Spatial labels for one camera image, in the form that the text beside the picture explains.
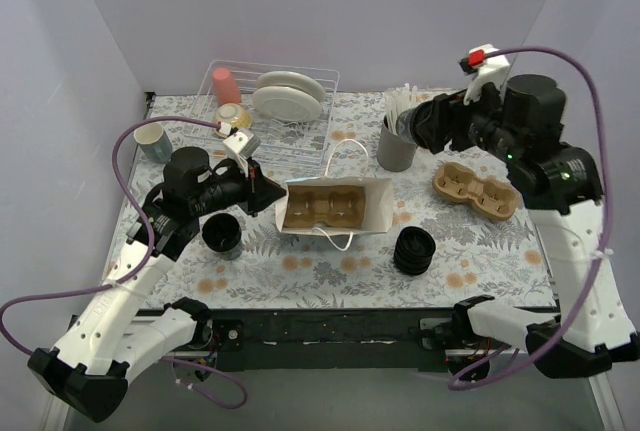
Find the light blue paper bag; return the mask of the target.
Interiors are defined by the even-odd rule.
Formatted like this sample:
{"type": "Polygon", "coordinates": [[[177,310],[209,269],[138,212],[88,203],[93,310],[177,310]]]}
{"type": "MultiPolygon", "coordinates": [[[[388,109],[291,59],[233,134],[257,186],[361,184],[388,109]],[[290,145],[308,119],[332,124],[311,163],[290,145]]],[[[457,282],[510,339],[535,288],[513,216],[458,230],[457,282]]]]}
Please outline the light blue paper bag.
{"type": "Polygon", "coordinates": [[[393,181],[390,178],[369,176],[369,161],[370,155],[366,147],[355,139],[347,138],[334,146],[322,175],[308,179],[300,178],[287,181],[285,183],[286,196],[275,203],[275,226],[277,231],[286,235],[324,237],[336,250],[341,252],[347,251],[351,247],[353,239],[358,235],[384,234],[388,232],[392,227],[393,221],[393,181]],[[348,144],[356,146],[364,155],[363,167],[360,173],[355,176],[336,178],[331,175],[334,156],[340,148],[348,144]],[[364,221],[357,229],[335,228],[321,225],[316,225],[310,229],[285,228],[283,223],[289,187],[293,185],[354,185],[363,187],[366,193],[364,221]]]}

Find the stack of black lids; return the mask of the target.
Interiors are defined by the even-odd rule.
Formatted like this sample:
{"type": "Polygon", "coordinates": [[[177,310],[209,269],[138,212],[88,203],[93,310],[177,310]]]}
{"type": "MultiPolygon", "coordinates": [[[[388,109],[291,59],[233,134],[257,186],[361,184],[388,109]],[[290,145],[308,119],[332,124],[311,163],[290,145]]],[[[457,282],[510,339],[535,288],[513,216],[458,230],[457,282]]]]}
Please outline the stack of black lids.
{"type": "Polygon", "coordinates": [[[436,242],[426,230],[408,226],[398,235],[393,263],[401,273],[419,276],[430,267],[435,251],[436,242]]]}

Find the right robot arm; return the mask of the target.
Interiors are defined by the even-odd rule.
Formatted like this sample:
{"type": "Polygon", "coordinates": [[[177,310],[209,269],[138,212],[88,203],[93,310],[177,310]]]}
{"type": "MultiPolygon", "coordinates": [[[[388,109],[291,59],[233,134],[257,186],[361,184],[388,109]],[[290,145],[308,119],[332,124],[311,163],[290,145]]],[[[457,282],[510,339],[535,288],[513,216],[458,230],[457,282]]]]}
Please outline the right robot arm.
{"type": "Polygon", "coordinates": [[[590,377],[639,358],[639,333],[626,315],[599,240],[605,201],[600,169],[582,148],[562,142],[565,93],[546,76],[509,79],[500,92],[483,86],[477,101],[440,94],[411,113],[410,135],[437,154],[476,146],[506,164],[534,224],[559,298],[560,315],[545,319],[467,298],[443,332],[464,348],[486,338],[524,349],[552,379],[590,377]]]}

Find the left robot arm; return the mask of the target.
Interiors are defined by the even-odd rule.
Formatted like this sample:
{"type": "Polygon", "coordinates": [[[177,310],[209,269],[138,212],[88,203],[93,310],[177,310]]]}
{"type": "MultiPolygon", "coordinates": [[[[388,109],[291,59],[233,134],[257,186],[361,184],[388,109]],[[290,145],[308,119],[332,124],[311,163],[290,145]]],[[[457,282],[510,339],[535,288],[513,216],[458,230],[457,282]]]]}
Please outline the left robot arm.
{"type": "Polygon", "coordinates": [[[136,221],[120,256],[72,327],[49,349],[36,349],[29,369],[61,401],[92,421],[106,420],[129,384],[165,354],[181,346],[205,349],[213,337],[213,314],[202,302],[181,298],[132,335],[126,328],[159,280],[200,232],[202,217],[239,206],[255,216],[286,191],[249,160],[216,166],[198,147],[173,152],[141,205],[148,225],[136,221]]]}

